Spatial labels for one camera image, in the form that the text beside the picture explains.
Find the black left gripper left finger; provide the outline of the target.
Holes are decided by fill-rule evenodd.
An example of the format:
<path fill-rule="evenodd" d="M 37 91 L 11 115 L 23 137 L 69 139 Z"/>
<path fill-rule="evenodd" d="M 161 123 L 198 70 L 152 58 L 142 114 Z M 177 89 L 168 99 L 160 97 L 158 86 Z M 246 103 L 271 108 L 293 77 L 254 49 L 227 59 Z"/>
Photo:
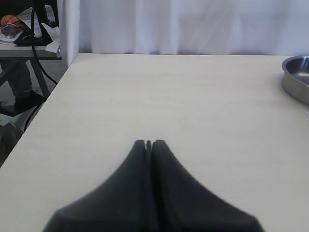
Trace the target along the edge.
<path fill-rule="evenodd" d="M 117 170 L 95 190 L 57 210 L 46 232 L 148 232 L 146 148 L 134 142 Z"/>

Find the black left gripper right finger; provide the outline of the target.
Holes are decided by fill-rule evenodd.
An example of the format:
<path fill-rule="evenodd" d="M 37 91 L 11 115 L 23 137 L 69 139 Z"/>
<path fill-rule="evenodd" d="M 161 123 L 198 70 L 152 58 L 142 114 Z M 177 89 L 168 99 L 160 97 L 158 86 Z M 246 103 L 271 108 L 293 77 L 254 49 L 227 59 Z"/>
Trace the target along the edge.
<path fill-rule="evenodd" d="M 262 232 L 254 216 L 200 184 L 157 140 L 151 154 L 153 190 L 163 232 Z"/>

